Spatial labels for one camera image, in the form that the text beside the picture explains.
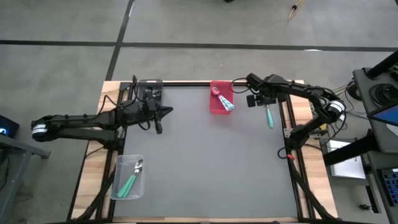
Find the black floor stripe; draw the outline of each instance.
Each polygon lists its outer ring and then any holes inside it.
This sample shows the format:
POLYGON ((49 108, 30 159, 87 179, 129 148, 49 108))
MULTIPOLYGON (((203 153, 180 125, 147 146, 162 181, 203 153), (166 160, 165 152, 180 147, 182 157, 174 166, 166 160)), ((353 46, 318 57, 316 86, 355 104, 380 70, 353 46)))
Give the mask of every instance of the black floor stripe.
POLYGON ((247 50, 322 50, 337 52, 395 52, 398 47, 330 47, 306 45, 256 45, 256 44, 183 44, 125 42, 122 47, 164 49, 247 49, 247 50))
POLYGON ((116 62, 118 61, 120 48, 122 46, 123 38, 126 33, 127 24, 129 23, 130 12, 132 10, 133 3, 134 3, 134 0, 129 0, 129 3, 127 4, 127 9, 126 9, 126 12, 124 13, 122 26, 120 27, 120 31, 119 31, 119 35, 118 35, 118 41, 116 42, 116 46, 113 50, 111 63, 109 64, 108 71, 106 72, 105 81, 112 80, 113 72, 116 67, 116 62))
POLYGON ((116 45, 116 43, 115 42, 86 42, 86 41, 0 40, 0 45, 113 47, 116 45))

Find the red container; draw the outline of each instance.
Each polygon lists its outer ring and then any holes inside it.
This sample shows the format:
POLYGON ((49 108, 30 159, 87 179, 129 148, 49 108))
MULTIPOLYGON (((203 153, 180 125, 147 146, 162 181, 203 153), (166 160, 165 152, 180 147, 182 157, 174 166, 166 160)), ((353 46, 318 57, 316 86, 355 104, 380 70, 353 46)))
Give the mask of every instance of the red container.
POLYGON ((211 88, 217 87, 220 91, 220 95, 223 95, 229 102, 234 104, 234 93, 229 88, 229 84, 231 82, 226 81, 211 81, 210 83, 210 113, 213 114, 230 114, 231 111, 227 111, 223 106, 222 102, 218 98, 218 96, 211 93, 211 88))

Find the teal handle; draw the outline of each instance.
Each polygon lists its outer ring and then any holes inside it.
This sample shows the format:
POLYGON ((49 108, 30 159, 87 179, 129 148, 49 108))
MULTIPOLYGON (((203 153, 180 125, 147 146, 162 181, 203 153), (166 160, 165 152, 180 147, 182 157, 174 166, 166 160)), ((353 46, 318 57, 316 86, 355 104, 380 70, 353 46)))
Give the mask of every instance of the teal handle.
POLYGON ((119 198, 126 198, 127 194, 129 194, 132 184, 134 183, 136 179, 136 175, 130 176, 130 178, 126 181, 126 183, 123 185, 123 187, 119 190, 118 197, 119 198))
POLYGON ((269 111, 268 106, 267 106, 267 117, 268 117, 269 127, 273 128, 274 127, 274 121, 272 120, 271 111, 269 111))

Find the pink object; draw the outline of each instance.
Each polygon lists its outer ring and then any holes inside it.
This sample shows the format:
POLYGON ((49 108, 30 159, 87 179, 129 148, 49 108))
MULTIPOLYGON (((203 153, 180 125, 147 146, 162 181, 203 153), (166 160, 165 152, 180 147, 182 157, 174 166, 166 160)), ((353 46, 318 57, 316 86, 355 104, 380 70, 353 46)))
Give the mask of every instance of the pink object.
POLYGON ((218 95, 222 95, 232 104, 234 103, 234 93, 229 89, 229 84, 231 82, 226 81, 211 81, 210 83, 210 113, 212 114, 230 114, 230 111, 226 111, 220 99, 218 99, 218 95))

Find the concrete floor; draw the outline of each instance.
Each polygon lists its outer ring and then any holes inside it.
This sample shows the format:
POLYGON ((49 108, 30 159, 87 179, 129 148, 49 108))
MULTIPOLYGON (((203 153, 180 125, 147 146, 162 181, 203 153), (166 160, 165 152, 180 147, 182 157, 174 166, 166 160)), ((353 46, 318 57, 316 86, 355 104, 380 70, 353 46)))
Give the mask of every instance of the concrete floor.
MULTIPOLYGON (((127 2, 5 0, 0 2, 0 40, 115 42, 127 2)), ((287 22, 294 3, 136 0, 124 41, 398 47, 398 7, 393 0, 307 0, 287 22)), ((21 191, 34 197, 15 206, 13 220, 66 219, 86 142, 34 142, 30 121, 47 114, 94 113, 112 53, 112 47, 0 45, 0 93, 7 95, 0 112, 21 124, 19 140, 52 151, 49 160, 34 158, 30 163, 21 191)), ((133 74, 140 79, 222 80, 254 72, 336 88, 352 79, 352 70, 372 67, 389 54, 122 48, 113 80, 130 80, 133 74)), ((363 111, 360 102, 353 102, 356 111, 363 111)), ((362 137, 369 127, 359 118, 349 117, 347 123, 341 138, 362 137)), ((332 183, 332 191, 344 220, 387 223, 385 213, 357 208, 369 203, 364 187, 332 183)))

